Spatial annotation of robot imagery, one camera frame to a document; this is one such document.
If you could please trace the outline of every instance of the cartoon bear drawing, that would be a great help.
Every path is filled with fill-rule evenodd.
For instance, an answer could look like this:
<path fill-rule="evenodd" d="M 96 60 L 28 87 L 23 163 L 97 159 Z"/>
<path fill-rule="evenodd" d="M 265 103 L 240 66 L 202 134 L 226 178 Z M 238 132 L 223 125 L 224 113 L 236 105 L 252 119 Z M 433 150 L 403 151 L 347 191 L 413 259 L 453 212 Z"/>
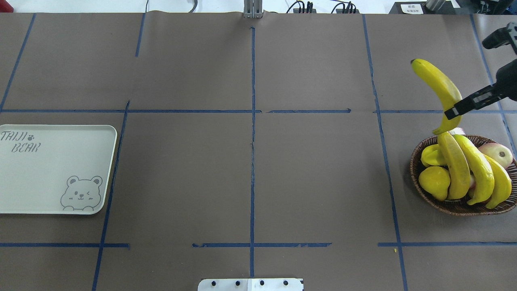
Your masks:
<path fill-rule="evenodd" d="M 63 210 L 91 210 L 99 205 L 100 185 L 102 178 L 93 177 L 91 180 L 80 180 L 77 176 L 68 178 L 65 193 L 61 196 Z"/>

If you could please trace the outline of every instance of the yellow fruit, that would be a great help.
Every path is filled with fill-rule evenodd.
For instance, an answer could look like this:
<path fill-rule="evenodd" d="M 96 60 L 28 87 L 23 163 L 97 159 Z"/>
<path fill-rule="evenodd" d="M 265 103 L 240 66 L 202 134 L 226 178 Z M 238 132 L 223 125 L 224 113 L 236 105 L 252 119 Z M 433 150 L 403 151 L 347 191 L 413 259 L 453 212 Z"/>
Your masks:
<path fill-rule="evenodd" d="M 426 60 L 415 59 L 411 61 L 411 68 L 433 91 L 442 102 L 444 111 L 454 107 L 456 102 L 462 99 L 461 93 L 454 83 L 442 71 Z M 461 115 L 448 120 L 445 114 L 442 116 L 442 124 L 433 130 L 433 134 L 439 135 L 453 130 L 461 122 Z"/>
<path fill-rule="evenodd" d="M 438 201 L 447 198 L 447 190 L 451 183 L 449 171 L 438 166 L 431 166 L 425 169 L 418 177 L 420 186 Z"/>
<path fill-rule="evenodd" d="M 483 153 L 466 137 L 453 135 L 461 150 L 467 158 L 468 165 L 476 179 L 474 197 L 467 201 L 468 205 L 474 205 L 487 200 L 494 191 L 494 172 Z"/>
<path fill-rule="evenodd" d="M 487 208 L 493 209 L 510 197 L 512 193 L 512 180 L 506 170 L 496 160 L 487 155 L 485 155 L 485 158 L 494 172 L 494 192 L 492 192 L 490 201 L 486 205 Z"/>
<path fill-rule="evenodd" d="M 447 200 L 461 199 L 465 197 L 470 187 L 467 159 L 456 140 L 448 132 L 438 135 L 438 145 L 447 161 L 451 179 Z"/>
<path fill-rule="evenodd" d="M 445 166 L 447 162 L 445 161 L 445 157 L 440 150 L 440 146 L 437 144 L 432 144 L 422 151 L 422 158 L 420 159 L 424 166 Z"/>

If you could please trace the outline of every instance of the white label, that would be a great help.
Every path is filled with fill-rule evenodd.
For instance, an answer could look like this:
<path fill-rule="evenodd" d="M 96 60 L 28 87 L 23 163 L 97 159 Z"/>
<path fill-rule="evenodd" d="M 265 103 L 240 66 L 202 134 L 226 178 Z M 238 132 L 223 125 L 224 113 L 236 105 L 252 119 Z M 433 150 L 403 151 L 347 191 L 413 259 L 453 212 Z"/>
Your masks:
<path fill-rule="evenodd" d="M 400 8 L 405 14 L 423 14 L 422 6 L 420 4 L 401 4 Z"/>

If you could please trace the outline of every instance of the metal bracket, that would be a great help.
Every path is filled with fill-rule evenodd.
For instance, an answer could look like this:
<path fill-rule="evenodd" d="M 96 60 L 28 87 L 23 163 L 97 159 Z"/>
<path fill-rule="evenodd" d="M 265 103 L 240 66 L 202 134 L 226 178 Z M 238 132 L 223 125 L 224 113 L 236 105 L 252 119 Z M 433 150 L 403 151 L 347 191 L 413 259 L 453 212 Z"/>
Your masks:
<path fill-rule="evenodd" d="M 303 291 L 303 279 L 204 279 L 197 291 Z"/>
<path fill-rule="evenodd" d="M 262 18 L 262 0 L 244 0 L 244 18 Z"/>

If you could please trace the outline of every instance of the fruit basket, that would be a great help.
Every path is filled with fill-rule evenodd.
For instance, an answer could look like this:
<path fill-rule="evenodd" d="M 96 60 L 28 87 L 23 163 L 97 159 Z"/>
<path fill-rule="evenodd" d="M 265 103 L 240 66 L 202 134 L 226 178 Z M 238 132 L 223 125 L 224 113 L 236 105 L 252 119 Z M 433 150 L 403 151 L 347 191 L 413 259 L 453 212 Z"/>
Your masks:
<path fill-rule="evenodd" d="M 482 136 L 466 135 L 466 137 L 468 137 L 476 147 L 480 147 L 485 143 L 495 142 L 489 138 Z M 517 162 L 515 161 L 515 159 L 513 159 L 512 164 L 506 169 L 508 175 L 512 180 L 512 192 L 510 194 L 510 197 L 508 197 L 506 201 L 500 203 L 494 209 L 488 209 L 482 203 L 468 205 L 468 195 L 458 200 L 438 201 L 431 194 L 422 189 L 422 187 L 418 183 L 418 177 L 420 173 L 422 173 L 422 171 L 425 170 L 425 166 L 420 161 L 422 151 L 427 146 L 437 143 L 438 140 L 436 136 L 432 136 L 421 141 L 413 151 L 411 155 L 411 160 L 409 162 L 409 172 L 411 174 L 411 180 L 413 181 L 413 185 L 415 186 L 418 194 L 422 196 L 422 198 L 425 201 L 427 201 L 427 203 L 429 203 L 441 212 L 445 212 L 456 216 L 501 214 L 515 208 L 515 206 L 517 205 Z"/>

